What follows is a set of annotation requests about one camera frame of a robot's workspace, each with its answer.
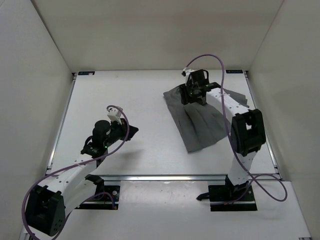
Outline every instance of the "white table surface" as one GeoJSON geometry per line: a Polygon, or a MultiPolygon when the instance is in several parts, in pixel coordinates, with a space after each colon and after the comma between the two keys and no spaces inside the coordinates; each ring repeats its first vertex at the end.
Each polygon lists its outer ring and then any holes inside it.
{"type": "MultiPolygon", "coordinates": [[[[220,83],[221,75],[221,70],[210,70],[210,82],[220,83]]],[[[96,71],[95,75],[77,76],[52,170],[73,164],[95,122],[108,119],[106,107],[117,105],[139,132],[107,157],[95,174],[227,174],[233,159],[227,138],[199,152],[187,153],[163,97],[163,92],[184,81],[180,70],[96,71]]],[[[226,74],[225,88],[246,95],[248,105],[254,108],[244,74],[226,74]]],[[[266,144],[257,153],[251,172],[275,173],[266,144]]]]}
{"type": "MultiPolygon", "coordinates": [[[[261,181],[275,197],[284,191],[276,181],[261,181]]],[[[118,210],[72,212],[58,240],[298,240],[310,233],[290,182],[285,202],[276,202],[257,185],[258,211],[211,212],[196,200],[208,191],[206,181],[121,182],[118,210]]],[[[35,232],[42,240],[50,237],[35,232]]]]}

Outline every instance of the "purple cable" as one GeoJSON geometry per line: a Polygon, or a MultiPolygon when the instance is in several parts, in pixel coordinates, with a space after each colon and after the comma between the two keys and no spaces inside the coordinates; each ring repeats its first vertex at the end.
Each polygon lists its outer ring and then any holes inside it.
{"type": "MultiPolygon", "coordinates": [[[[79,163],[79,164],[74,164],[74,165],[66,166],[66,167],[61,168],[61,169],[59,169],[59,170],[57,170],[57,171],[51,172],[51,173],[49,173],[48,175],[45,175],[45,176],[41,177],[39,180],[37,180],[37,181],[29,188],[29,190],[26,192],[26,194],[25,194],[25,196],[24,196],[24,198],[23,198],[22,207],[21,207],[22,222],[23,222],[23,225],[24,225],[26,231],[28,232],[28,234],[29,234],[34,240],[40,240],[40,239],[37,238],[37,237],[34,235],[34,233],[31,231],[31,229],[29,228],[28,223],[27,223],[27,219],[26,219],[26,212],[25,212],[25,211],[26,211],[26,204],[27,204],[28,196],[29,196],[29,194],[31,193],[32,189],[33,189],[36,185],[38,185],[40,182],[42,182],[43,180],[45,180],[45,179],[47,179],[47,178],[49,178],[49,177],[51,177],[51,176],[53,176],[53,175],[55,175],[55,174],[57,174],[57,173],[60,173],[60,172],[63,172],[63,171],[69,170],[69,169],[73,169],[73,168],[75,168],[75,167],[78,167],[79,165],[85,165],[85,164],[88,164],[88,163],[92,163],[92,162],[94,162],[94,161],[100,160],[100,159],[102,159],[102,158],[105,158],[105,157],[108,157],[108,156],[114,154],[114,153],[115,153],[116,151],[118,151],[118,150],[125,144],[125,142],[127,141],[128,137],[129,137],[129,131],[130,131],[129,121],[128,121],[127,116],[126,116],[125,113],[122,111],[122,109],[121,109],[120,107],[118,107],[118,106],[109,105],[109,106],[106,107],[107,110],[108,110],[109,108],[115,108],[115,109],[119,110],[119,112],[123,115],[123,117],[124,117],[124,119],[125,119],[125,121],[126,121],[127,131],[126,131],[125,137],[124,137],[123,141],[120,143],[120,145],[119,145],[115,150],[113,150],[112,152],[110,152],[110,153],[108,153],[108,154],[106,154],[106,155],[103,155],[103,156],[100,156],[100,157],[96,157],[96,158],[93,158],[93,159],[90,159],[90,160],[87,160],[87,161],[83,161],[83,162],[81,162],[81,163],[79,163]]],[[[107,194],[107,193],[106,193],[106,192],[104,192],[104,193],[98,193],[98,194],[96,194],[96,195],[94,195],[94,196],[86,199],[85,201],[90,200],[91,198],[95,198],[95,197],[97,197],[97,196],[100,196],[100,195],[102,195],[102,194],[107,194]]],[[[112,199],[112,197],[111,197],[110,194],[108,194],[108,195],[109,195],[109,197],[110,197],[110,199],[111,199],[112,207],[114,208],[115,205],[114,205],[113,199],[112,199]]],[[[64,224],[66,223],[69,215],[65,218],[64,224]]],[[[62,226],[61,230],[60,230],[51,240],[57,239],[57,237],[60,235],[60,233],[61,233],[62,229],[64,228],[64,226],[65,226],[65,225],[62,226]]]]}
{"type": "Polygon", "coordinates": [[[100,196],[100,195],[102,195],[102,197],[103,197],[104,195],[108,195],[108,197],[110,198],[111,204],[112,204],[112,209],[115,209],[114,199],[112,198],[111,194],[108,193],[108,192],[106,192],[106,191],[100,192],[100,193],[97,193],[97,194],[95,194],[95,195],[93,195],[93,196],[91,196],[91,197],[88,197],[88,198],[87,198],[86,200],[84,200],[81,204],[83,204],[84,202],[87,202],[87,201],[89,201],[89,200],[91,200],[91,199],[94,199],[95,197],[98,197],[98,196],[100,196]]]}
{"type": "MultiPolygon", "coordinates": [[[[225,65],[224,63],[222,62],[222,60],[214,55],[214,54],[202,54],[200,56],[197,56],[195,57],[194,59],[192,59],[187,65],[186,65],[186,68],[189,67],[190,64],[192,64],[195,60],[201,58],[201,57],[214,57],[216,58],[220,64],[221,64],[221,70],[222,70],[222,79],[221,79],[221,89],[224,90],[224,82],[225,82],[225,65]]],[[[218,202],[218,203],[213,203],[213,205],[222,205],[222,204],[232,204],[238,200],[240,200],[246,193],[247,191],[249,190],[249,187],[252,185],[253,182],[255,182],[269,197],[271,197],[272,199],[278,201],[278,202],[284,202],[285,200],[287,200],[288,198],[288,191],[286,189],[286,186],[283,184],[283,182],[281,180],[279,180],[276,176],[272,175],[272,174],[269,174],[269,173],[262,173],[262,174],[258,174],[257,176],[253,176],[247,169],[246,167],[242,164],[242,162],[240,161],[240,159],[238,158],[237,156],[237,153],[236,153],[236,150],[235,148],[233,147],[232,145],[232,140],[231,140],[231,136],[230,136],[230,131],[229,131],[229,128],[228,128],[228,119],[227,119],[227,114],[226,114],[226,108],[225,108],[225,97],[224,95],[221,93],[221,102],[222,102],[222,113],[223,113],[223,121],[224,121],[224,127],[225,127],[225,131],[226,131],[226,135],[228,136],[228,139],[229,139],[229,142],[230,142],[230,145],[231,145],[231,149],[232,149],[232,152],[237,160],[237,162],[240,164],[240,166],[242,167],[243,170],[245,170],[248,175],[252,178],[251,181],[249,182],[246,190],[244,191],[244,193],[238,197],[236,200],[232,200],[232,201],[225,201],[225,202],[218,202]],[[281,186],[283,187],[284,189],[284,193],[285,193],[285,196],[283,199],[278,199],[274,196],[272,196],[270,194],[270,192],[268,192],[257,180],[257,178],[261,177],[261,176],[269,176],[269,177],[272,177],[274,179],[276,179],[280,184],[281,186]]]]}

